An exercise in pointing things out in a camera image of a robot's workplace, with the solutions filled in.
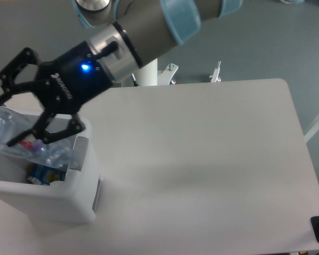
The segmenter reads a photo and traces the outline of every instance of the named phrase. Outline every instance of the light blue joint cover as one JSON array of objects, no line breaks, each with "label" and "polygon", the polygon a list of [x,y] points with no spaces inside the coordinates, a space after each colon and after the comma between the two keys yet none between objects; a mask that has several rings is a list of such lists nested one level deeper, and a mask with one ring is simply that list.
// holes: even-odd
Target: light blue joint cover
[{"label": "light blue joint cover", "polygon": [[115,18],[115,20],[118,19],[119,1],[120,1],[120,0],[115,0],[115,3],[113,4],[113,17]]},{"label": "light blue joint cover", "polygon": [[160,0],[165,21],[178,45],[196,34],[201,17],[194,0]]},{"label": "light blue joint cover", "polygon": [[77,17],[80,21],[80,24],[84,27],[84,28],[94,28],[93,25],[91,25],[86,19],[85,17],[83,16],[83,14],[81,14],[79,8],[78,8],[78,5],[77,3],[75,2],[75,0],[72,0],[72,5],[73,5],[73,8],[77,14]]},{"label": "light blue joint cover", "polygon": [[242,0],[222,0],[219,18],[232,12],[236,12],[240,9],[241,5]]}]

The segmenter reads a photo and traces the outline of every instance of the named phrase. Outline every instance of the blue led light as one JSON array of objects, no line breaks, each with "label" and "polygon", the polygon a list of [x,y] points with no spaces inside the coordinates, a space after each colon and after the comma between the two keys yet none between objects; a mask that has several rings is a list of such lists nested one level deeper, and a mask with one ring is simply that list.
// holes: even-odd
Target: blue led light
[{"label": "blue led light", "polygon": [[82,68],[84,71],[89,71],[89,70],[90,70],[90,66],[89,66],[89,65],[81,65],[81,68]]}]

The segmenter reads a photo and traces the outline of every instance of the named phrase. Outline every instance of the gray floor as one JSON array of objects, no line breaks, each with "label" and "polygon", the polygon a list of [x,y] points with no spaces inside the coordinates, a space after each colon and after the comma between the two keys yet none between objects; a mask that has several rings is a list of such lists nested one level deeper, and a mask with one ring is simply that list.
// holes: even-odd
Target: gray floor
[{"label": "gray floor", "polygon": [[[49,61],[103,27],[83,29],[70,1],[0,3],[0,69],[24,47]],[[204,23],[183,47],[160,57],[159,67],[179,65],[179,83],[207,82],[217,60],[223,81],[285,79],[305,129],[319,112],[319,1],[245,0],[239,12]],[[319,180],[319,133],[308,147]]]}]

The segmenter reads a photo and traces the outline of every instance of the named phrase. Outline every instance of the metal bracket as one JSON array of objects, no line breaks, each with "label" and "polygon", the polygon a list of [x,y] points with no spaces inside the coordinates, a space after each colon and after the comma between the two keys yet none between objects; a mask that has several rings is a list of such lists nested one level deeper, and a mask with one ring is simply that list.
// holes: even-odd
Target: metal bracket
[{"label": "metal bracket", "polygon": [[164,71],[159,71],[157,77],[158,85],[170,85],[178,69],[178,65],[170,63]]}]

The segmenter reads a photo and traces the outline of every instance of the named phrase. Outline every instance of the water bottle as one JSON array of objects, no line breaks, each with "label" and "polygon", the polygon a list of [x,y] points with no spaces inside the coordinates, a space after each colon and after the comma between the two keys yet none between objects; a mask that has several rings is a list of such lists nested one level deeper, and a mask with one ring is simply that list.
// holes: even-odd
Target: water bottle
[{"label": "water bottle", "polygon": [[52,168],[61,168],[67,165],[73,153],[71,142],[68,139],[43,144],[41,140],[36,140],[30,135],[15,146],[8,147],[6,145],[12,138],[32,126],[33,121],[29,117],[0,107],[0,153],[24,158],[30,162]]}]

